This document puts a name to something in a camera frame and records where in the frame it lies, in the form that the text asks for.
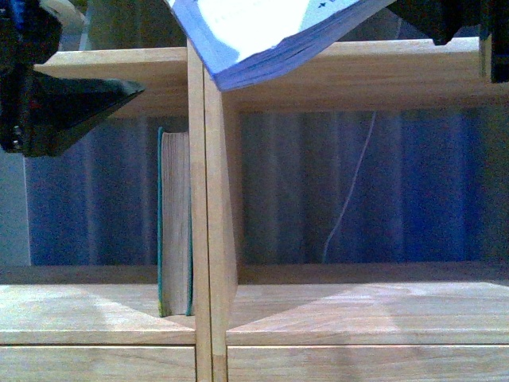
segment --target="wooden shelf board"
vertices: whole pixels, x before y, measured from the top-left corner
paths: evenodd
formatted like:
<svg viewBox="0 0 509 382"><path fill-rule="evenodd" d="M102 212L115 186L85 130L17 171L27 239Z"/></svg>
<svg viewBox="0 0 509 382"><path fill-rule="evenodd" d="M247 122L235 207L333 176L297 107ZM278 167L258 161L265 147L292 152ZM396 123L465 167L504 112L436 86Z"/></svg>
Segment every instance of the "wooden shelf board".
<svg viewBox="0 0 509 382"><path fill-rule="evenodd" d="M0 285L155 283L156 265L0 267Z"/></svg>
<svg viewBox="0 0 509 382"><path fill-rule="evenodd" d="M0 345L194 345L194 317L159 318L157 285L0 285Z"/></svg>
<svg viewBox="0 0 509 382"><path fill-rule="evenodd" d="M113 114L116 118L188 114L187 49L60 52L37 70L62 78L118 78L146 90Z"/></svg>
<svg viewBox="0 0 509 382"><path fill-rule="evenodd" d="M334 282L327 270L330 266L323 266L323 272L317 266L282 267L277 282L268 278L276 277L276 267L259 268L264 285L255 285L258 282L252 279L253 285L240 285L237 290L227 344L509 343L508 277L480 264L469 266L470 271L451 264L440 269L436 263L372 265L374 278L369 281L368 271L363 271L366 264L345 265L336 267L337 283L305 285L281 283L285 279L309 283L322 273ZM343 276L342 267L346 269ZM417 277L409 275L412 270ZM316 276L309 281L306 277L312 271Z"/></svg>
<svg viewBox="0 0 509 382"><path fill-rule="evenodd" d="M230 382L509 380L502 345L230 346Z"/></svg>
<svg viewBox="0 0 509 382"><path fill-rule="evenodd" d="M233 91L241 112L406 110L509 103L479 75L479 39L340 42L291 73Z"/></svg>

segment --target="wooden panel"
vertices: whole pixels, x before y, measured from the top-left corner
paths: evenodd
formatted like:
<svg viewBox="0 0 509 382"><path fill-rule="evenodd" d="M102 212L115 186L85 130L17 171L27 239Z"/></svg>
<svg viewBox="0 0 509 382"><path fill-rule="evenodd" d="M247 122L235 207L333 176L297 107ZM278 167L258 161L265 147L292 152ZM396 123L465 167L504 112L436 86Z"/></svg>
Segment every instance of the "wooden panel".
<svg viewBox="0 0 509 382"><path fill-rule="evenodd" d="M0 284L155 284L154 266L0 267Z"/></svg>
<svg viewBox="0 0 509 382"><path fill-rule="evenodd" d="M240 129L233 100L205 80L208 245L214 381L226 381L225 332L242 247Z"/></svg>
<svg viewBox="0 0 509 382"><path fill-rule="evenodd" d="M505 382L507 346L229 347L229 382Z"/></svg>
<svg viewBox="0 0 509 382"><path fill-rule="evenodd" d="M229 345L509 342L509 286L413 282L239 286Z"/></svg>
<svg viewBox="0 0 509 382"><path fill-rule="evenodd" d="M156 285L0 286L0 344L194 344L194 318L159 318Z"/></svg>
<svg viewBox="0 0 509 382"><path fill-rule="evenodd" d="M192 382L193 347L0 347L3 382Z"/></svg>
<svg viewBox="0 0 509 382"><path fill-rule="evenodd" d="M146 86L118 118L188 113L186 48L60 52L37 70L63 78L119 78Z"/></svg>
<svg viewBox="0 0 509 382"><path fill-rule="evenodd" d="M388 110L508 104L480 77L479 39L335 43L286 76L232 92L242 111Z"/></svg>
<svg viewBox="0 0 509 382"><path fill-rule="evenodd" d="M192 257L196 315L196 377L212 382L212 339L208 278L207 173L205 164L204 68L188 50L189 146L191 155Z"/></svg>
<svg viewBox="0 0 509 382"><path fill-rule="evenodd" d="M432 281L509 283L509 263L464 261L444 263L289 264L242 267L239 283L344 284Z"/></svg>

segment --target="white cable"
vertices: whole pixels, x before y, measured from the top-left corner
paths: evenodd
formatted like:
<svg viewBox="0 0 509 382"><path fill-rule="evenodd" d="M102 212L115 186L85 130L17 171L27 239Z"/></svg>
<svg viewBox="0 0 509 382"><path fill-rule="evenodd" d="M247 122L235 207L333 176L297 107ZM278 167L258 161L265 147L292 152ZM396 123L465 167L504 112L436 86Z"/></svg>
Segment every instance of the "white cable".
<svg viewBox="0 0 509 382"><path fill-rule="evenodd" d="M396 28L396 36L395 36L394 40L398 40L399 34L401 33L401 26L402 26L402 18L399 18L398 19L398 27ZM325 241L324 251L322 252L322 256L321 256L322 263L327 263L328 246L329 246L332 238L336 234L336 231L340 228L341 222L343 221L344 214L346 213L347 207L350 204L350 200L352 199L353 191L356 188L357 177L359 176L360 167L363 163L364 155L366 154L366 150L367 150L367 146L369 145L369 141L371 140L371 136L372 136L373 130L375 128L375 120L376 120L376 111L373 111L373 114L371 115L371 124L369 126L369 131L367 132L367 137L366 137L366 141L364 142L363 149L360 152L359 161L357 161L356 170L353 174L352 183L350 184L350 190L348 191L347 198L344 201L340 216L337 218L336 225L334 225L334 228L328 234L327 240Z"/></svg>

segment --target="black plastic piece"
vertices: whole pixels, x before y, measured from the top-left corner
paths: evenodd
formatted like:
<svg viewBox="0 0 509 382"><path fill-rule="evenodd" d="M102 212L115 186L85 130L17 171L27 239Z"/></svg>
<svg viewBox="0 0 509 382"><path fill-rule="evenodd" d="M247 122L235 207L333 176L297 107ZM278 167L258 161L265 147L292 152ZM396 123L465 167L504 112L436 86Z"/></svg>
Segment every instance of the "black plastic piece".
<svg viewBox="0 0 509 382"><path fill-rule="evenodd" d="M447 44L462 26L480 23L480 0L398 0L387 8L435 45Z"/></svg>

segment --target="wood grain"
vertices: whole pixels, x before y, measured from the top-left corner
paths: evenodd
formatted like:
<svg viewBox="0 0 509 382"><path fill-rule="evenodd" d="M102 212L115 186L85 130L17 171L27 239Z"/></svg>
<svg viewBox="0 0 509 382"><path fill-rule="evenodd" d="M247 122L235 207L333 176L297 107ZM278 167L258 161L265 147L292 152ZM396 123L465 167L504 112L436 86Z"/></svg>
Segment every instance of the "wood grain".
<svg viewBox="0 0 509 382"><path fill-rule="evenodd" d="M242 250L240 129L233 100L204 83L212 355L214 381L226 382L225 332Z"/></svg>
<svg viewBox="0 0 509 382"><path fill-rule="evenodd" d="M194 347L0 347L3 382L192 382Z"/></svg>
<svg viewBox="0 0 509 382"><path fill-rule="evenodd" d="M196 315L196 377L212 382L212 334L208 277L208 208L205 162L204 67L188 44L189 149L191 156L192 257Z"/></svg>
<svg viewBox="0 0 509 382"><path fill-rule="evenodd" d="M194 345L194 318L159 318L156 285L0 286L0 344Z"/></svg>
<svg viewBox="0 0 509 382"><path fill-rule="evenodd" d="M157 266L0 267L0 284L155 284Z"/></svg>
<svg viewBox="0 0 509 382"><path fill-rule="evenodd" d="M186 48L60 52L36 70L62 78L118 78L146 90L113 114L117 118L188 113Z"/></svg>
<svg viewBox="0 0 509 382"><path fill-rule="evenodd" d="M229 345L509 343L509 286L412 282L239 286Z"/></svg>
<svg viewBox="0 0 509 382"><path fill-rule="evenodd" d="M509 263L464 261L429 263L288 264L241 267L239 283L359 284L433 281L496 281L509 283Z"/></svg>
<svg viewBox="0 0 509 382"><path fill-rule="evenodd" d="M232 92L242 112L406 110L509 103L480 76L479 39L339 42L289 74Z"/></svg>
<svg viewBox="0 0 509 382"><path fill-rule="evenodd" d="M505 382L507 346L228 348L229 382Z"/></svg>

